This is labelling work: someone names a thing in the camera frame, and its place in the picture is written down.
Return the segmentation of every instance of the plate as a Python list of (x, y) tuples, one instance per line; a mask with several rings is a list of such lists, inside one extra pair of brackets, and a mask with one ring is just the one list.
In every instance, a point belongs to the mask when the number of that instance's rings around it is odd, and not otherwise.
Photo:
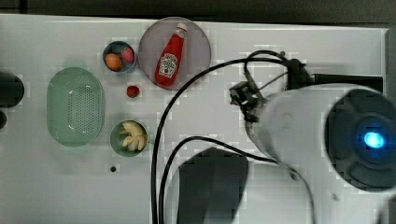
[(163, 87), (176, 91), (192, 77), (210, 66), (211, 48), (205, 32), (192, 21), (179, 17), (165, 18), (152, 24), (140, 40), (137, 54), (139, 65), (148, 79), (156, 84), (155, 70), (163, 49), (168, 44), (178, 23), (187, 25), (187, 38), (183, 46), (182, 61), (177, 78), (172, 86)]

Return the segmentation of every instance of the black wire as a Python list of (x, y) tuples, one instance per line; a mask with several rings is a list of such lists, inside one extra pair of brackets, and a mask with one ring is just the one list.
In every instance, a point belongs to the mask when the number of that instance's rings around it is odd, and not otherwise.
[(271, 81), (267, 82), (265, 85), (263, 85), (262, 87), (259, 88), (259, 91), (264, 89), (265, 87), (271, 85), (273, 82), (277, 81), (278, 79), (280, 79), (281, 77), (285, 76), (288, 72), (282, 73), (279, 76), (273, 78)]
[(151, 191), (151, 215), (152, 215), (152, 224), (158, 224), (158, 214), (157, 214), (157, 157), (158, 157), (158, 149), (160, 146), (161, 134), (163, 132), (163, 125), (165, 124), (166, 117), (171, 110), (173, 104), (177, 100), (177, 98), (181, 95), (181, 93), (186, 90), (192, 83), (194, 83), (197, 79), (203, 77), (204, 75), (234, 64), (234, 63), (247, 63), (247, 62), (268, 62), (268, 63), (278, 63), (285, 65), (285, 62), (277, 59), (268, 59), (268, 58), (245, 58), (245, 59), (237, 59), (232, 60), (227, 63), (220, 63), (218, 65), (207, 68), (205, 71), (201, 72), (197, 76), (190, 79), (181, 89), (175, 94), (172, 100), (169, 102), (168, 106), (163, 111), (163, 115), (161, 116), (160, 124), (158, 125), (157, 134), (155, 136), (154, 148), (152, 151), (152, 160), (151, 160), (151, 179), (150, 179), (150, 191)]
[(268, 158), (264, 158), (264, 157), (259, 157), (259, 156), (255, 156), (249, 153), (246, 153), (236, 147), (227, 145), (226, 143), (220, 142), (219, 140), (213, 139), (213, 138), (208, 138), (208, 137), (203, 137), (203, 136), (192, 136), (192, 137), (188, 137), (186, 139), (184, 139), (183, 141), (181, 141), (176, 147), (175, 149), (172, 151), (171, 156), (168, 159), (168, 162), (166, 163), (165, 169), (163, 171), (163, 178), (161, 180), (161, 185), (160, 185), (160, 200), (159, 200), (159, 217), (160, 217), (160, 224), (164, 224), (164, 195), (165, 195), (165, 186), (166, 186), (166, 180), (167, 177), (169, 175), (169, 170), (171, 168), (172, 162), (176, 156), (176, 154), (178, 153), (178, 151), (181, 149), (181, 147), (183, 147), (184, 144), (190, 142), (190, 141), (194, 141), (194, 140), (201, 140), (201, 141), (206, 141), (206, 142), (211, 142), (211, 143), (215, 143), (217, 145), (223, 146), (223, 147), (227, 147), (228, 149), (242, 155), (248, 158), (251, 158), (253, 160), (256, 161), (266, 161), (266, 162), (271, 162), (271, 163), (277, 163), (276, 161), (272, 160), (272, 159), (268, 159)]
[[(254, 56), (257, 56), (259, 54), (268, 54), (268, 55), (271, 55), (271, 56), (275, 56), (278, 59), (280, 59), (281, 61), (283, 61), (284, 63), (288, 61), (288, 59), (285, 58), (285, 56), (283, 56), (283, 54), (280, 54), (278, 52), (274, 52), (274, 51), (271, 51), (271, 50), (268, 50), (268, 49), (254, 51), (253, 53), (249, 54), (247, 57), (248, 58), (253, 58)], [(244, 63), (244, 72), (245, 73), (248, 73), (248, 63), (249, 62), (245, 62)]]

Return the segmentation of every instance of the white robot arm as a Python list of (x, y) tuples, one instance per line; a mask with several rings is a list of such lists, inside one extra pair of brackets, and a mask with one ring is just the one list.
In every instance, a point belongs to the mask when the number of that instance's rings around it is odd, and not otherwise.
[(396, 108), (351, 84), (284, 91), (247, 124), (257, 148), (298, 172), (313, 193), (317, 223), (376, 222), (396, 185)]

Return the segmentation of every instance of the red ketchup bottle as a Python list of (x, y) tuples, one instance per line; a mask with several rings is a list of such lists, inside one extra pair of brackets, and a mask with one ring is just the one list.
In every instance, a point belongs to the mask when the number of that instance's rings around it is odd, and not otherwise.
[(169, 87), (175, 82), (186, 37), (187, 26), (184, 23), (179, 23), (157, 63), (155, 81), (158, 84)]

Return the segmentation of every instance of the small bowl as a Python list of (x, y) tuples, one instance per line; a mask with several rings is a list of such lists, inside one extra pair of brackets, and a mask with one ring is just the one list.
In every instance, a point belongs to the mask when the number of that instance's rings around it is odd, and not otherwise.
[[(123, 140), (128, 136), (128, 133), (120, 134), (120, 132), (123, 130), (122, 123), (125, 121), (132, 121), (132, 122), (137, 123), (143, 129), (146, 136), (148, 137), (148, 141), (142, 150), (130, 151), (130, 150), (128, 150), (128, 147), (122, 146)], [(145, 128), (145, 126), (143, 126), (140, 122), (138, 122), (136, 120), (132, 120), (132, 119), (123, 120), (123, 121), (119, 122), (116, 126), (114, 126), (113, 130), (111, 130), (110, 145), (113, 147), (113, 150), (115, 152), (117, 152), (119, 155), (121, 155), (123, 157), (133, 157), (133, 156), (138, 155), (139, 153), (141, 153), (148, 147), (149, 133), (148, 133), (147, 129)]]
[[(132, 52), (134, 53), (134, 62), (133, 63), (127, 63), (121, 58), (122, 50), (127, 48), (127, 47), (131, 48)], [(120, 57), (121, 63), (122, 63), (120, 70), (115, 71), (115, 70), (113, 70), (113, 69), (111, 69), (111, 68), (109, 68), (107, 66), (107, 64), (106, 64), (106, 56), (109, 53), (114, 53), (114, 54), (116, 54), (117, 56)], [(108, 69), (110, 69), (113, 72), (117, 72), (117, 73), (126, 73), (126, 72), (128, 72), (136, 64), (136, 59), (137, 58), (136, 58), (136, 53), (134, 52), (134, 49), (129, 44), (127, 44), (125, 42), (122, 42), (122, 41), (115, 41), (115, 42), (110, 43), (109, 45), (107, 45), (107, 47), (103, 51), (103, 63), (106, 65), (106, 67)]]

